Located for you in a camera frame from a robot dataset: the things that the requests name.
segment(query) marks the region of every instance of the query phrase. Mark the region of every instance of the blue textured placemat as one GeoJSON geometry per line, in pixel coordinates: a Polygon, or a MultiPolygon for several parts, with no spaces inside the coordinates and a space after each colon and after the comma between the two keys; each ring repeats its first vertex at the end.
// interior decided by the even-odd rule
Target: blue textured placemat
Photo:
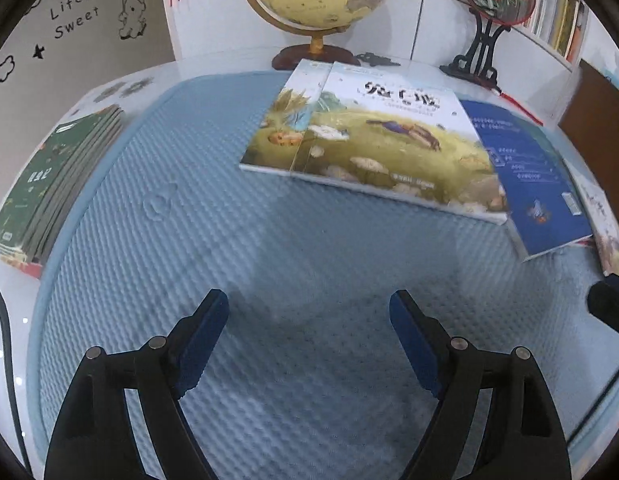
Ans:
{"type": "MultiPolygon", "coordinates": [[[[398,288],[478,348],[528,346],[570,431],[602,387],[578,344],[597,323],[585,310],[594,253],[566,248],[522,264],[502,226],[239,170],[286,78],[180,84],[91,177],[34,313],[27,392],[38,452],[87,348],[139,348],[210,288],[227,292],[230,318],[181,404],[221,479],[399,477],[435,400],[389,324],[398,288]]],[[[613,370],[610,341],[596,344],[613,370]]],[[[161,477],[137,404],[130,415],[147,472],[161,477]]],[[[470,455],[480,438],[479,428],[470,455]]]]}

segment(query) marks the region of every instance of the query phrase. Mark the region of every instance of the blue book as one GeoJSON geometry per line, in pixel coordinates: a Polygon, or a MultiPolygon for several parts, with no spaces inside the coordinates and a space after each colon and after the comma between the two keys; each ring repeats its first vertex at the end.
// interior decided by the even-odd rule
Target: blue book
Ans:
{"type": "Polygon", "coordinates": [[[510,209],[508,226],[524,260],[592,235],[565,168],[542,130],[504,108],[461,101],[496,173],[510,209]]]}

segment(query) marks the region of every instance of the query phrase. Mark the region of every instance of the wooden globe base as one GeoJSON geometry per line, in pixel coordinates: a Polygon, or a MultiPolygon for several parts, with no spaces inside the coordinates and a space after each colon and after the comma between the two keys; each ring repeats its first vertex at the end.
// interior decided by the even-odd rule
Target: wooden globe base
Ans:
{"type": "Polygon", "coordinates": [[[361,65],[361,62],[353,57],[353,54],[345,48],[332,45],[323,45],[317,53],[313,54],[310,51],[310,46],[308,44],[304,44],[283,48],[274,57],[274,59],[272,59],[272,67],[276,70],[294,70],[301,59],[324,61],[326,63],[340,61],[341,63],[347,63],[350,65],[361,65]]]}

